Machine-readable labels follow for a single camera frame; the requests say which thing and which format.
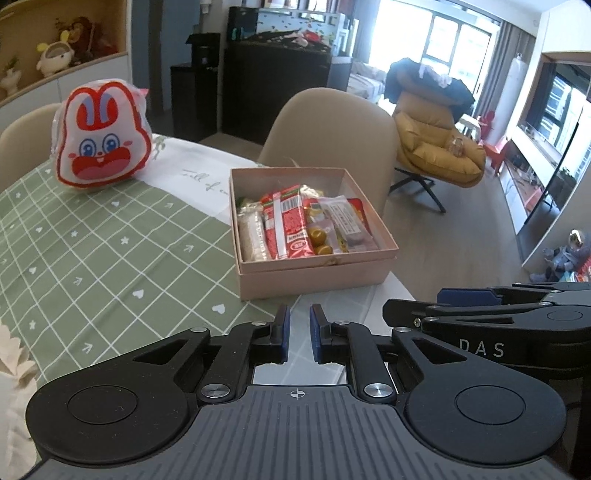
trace green checkered tablecloth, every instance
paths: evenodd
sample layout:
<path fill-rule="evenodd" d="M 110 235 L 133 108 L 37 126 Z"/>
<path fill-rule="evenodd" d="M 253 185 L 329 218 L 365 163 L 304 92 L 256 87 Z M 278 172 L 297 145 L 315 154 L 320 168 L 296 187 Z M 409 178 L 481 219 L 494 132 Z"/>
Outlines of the green checkered tablecloth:
<path fill-rule="evenodd" d="M 91 193 L 45 164 L 0 193 L 0 319 L 39 382 L 193 326 L 213 335 L 271 320 L 240 301 L 228 225 L 130 180 Z"/>

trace snack package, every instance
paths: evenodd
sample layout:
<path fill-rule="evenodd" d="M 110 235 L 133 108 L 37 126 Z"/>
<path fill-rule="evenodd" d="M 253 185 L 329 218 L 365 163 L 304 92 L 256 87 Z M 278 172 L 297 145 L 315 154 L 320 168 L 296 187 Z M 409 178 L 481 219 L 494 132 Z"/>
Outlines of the snack package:
<path fill-rule="evenodd" d="M 334 223 L 322 210 L 318 198 L 304 198 L 304 211 L 308 221 L 308 235 L 316 255 L 341 254 L 344 241 L 339 241 L 339 233 Z"/>
<path fill-rule="evenodd" d="M 335 198 L 321 197 L 318 203 L 345 240 L 347 251 L 367 252 L 378 249 L 347 198 L 343 195 Z"/>
<path fill-rule="evenodd" d="M 265 226 L 262 221 L 261 202 L 245 200 L 236 213 L 240 250 L 245 262 L 272 260 L 265 241 Z"/>
<path fill-rule="evenodd" d="M 312 257 L 301 185 L 261 199 L 267 247 L 273 259 Z"/>
<path fill-rule="evenodd" d="M 347 199 L 347 200 L 349 201 L 351 206 L 355 209 L 355 213 L 357 213 L 357 216 L 363 222 L 365 229 L 369 233 L 371 233 L 371 229 L 369 228 L 368 219 L 365 216 L 365 209 L 363 208 L 363 202 L 361 201 L 361 199 Z"/>

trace red snack wrapper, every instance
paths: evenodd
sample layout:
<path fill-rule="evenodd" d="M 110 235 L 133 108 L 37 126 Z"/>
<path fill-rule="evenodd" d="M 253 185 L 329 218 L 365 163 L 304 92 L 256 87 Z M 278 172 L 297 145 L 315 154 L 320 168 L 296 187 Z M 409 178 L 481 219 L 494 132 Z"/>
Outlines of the red snack wrapper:
<path fill-rule="evenodd" d="M 267 247 L 275 260 L 314 256 L 300 187 L 295 185 L 261 199 Z"/>
<path fill-rule="evenodd" d="M 351 204 L 351 206 L 355 210 L 355 213 L 357 213 L 357 216 L 359 217 L 359 219 L 363 222 L 364 227 L 367 229 L 367 231 L 369 233 L 371 233 L 371 230 L 369 229 L 369 223 L 368 223 L 367 217 L 365 216 L 365 210 L 363 209 L 363 202 L 360 199 L 347 199 L 347 200 L 349 201 L 349 203 Z"/>

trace red rabbit face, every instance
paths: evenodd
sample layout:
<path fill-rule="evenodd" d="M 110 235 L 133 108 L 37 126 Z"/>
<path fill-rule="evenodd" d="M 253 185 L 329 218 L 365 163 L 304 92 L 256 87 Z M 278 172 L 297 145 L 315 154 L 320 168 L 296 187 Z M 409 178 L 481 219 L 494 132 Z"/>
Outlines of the red rabbit face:
<path fill-rule="evenodd" d="M 133 175 L 145 165 L 152 139 L 136 99 L 124 82 L 80 87 L 67 100 L 59 179 L 75 187 L 98 187 Z"/>

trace metal screw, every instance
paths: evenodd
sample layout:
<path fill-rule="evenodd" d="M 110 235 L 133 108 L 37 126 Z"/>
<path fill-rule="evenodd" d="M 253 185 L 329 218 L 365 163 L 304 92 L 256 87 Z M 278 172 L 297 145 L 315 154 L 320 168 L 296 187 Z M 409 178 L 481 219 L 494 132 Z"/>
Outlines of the metal screw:
<path fill-rule="evenodd" d="M 230 388 L 222 383 L 210 383 L 201 389 L 201 394 L 207 398 L 222 398 L 230 393 Z"/>
<path fill-rule="evenodd" d="M 385 383 L 370 383 L 366 385 L 363 391 L 373 398 L 384 398 L 389 397 L 392 395 L 394 390 L 390 385 L 386 385 Z"/>

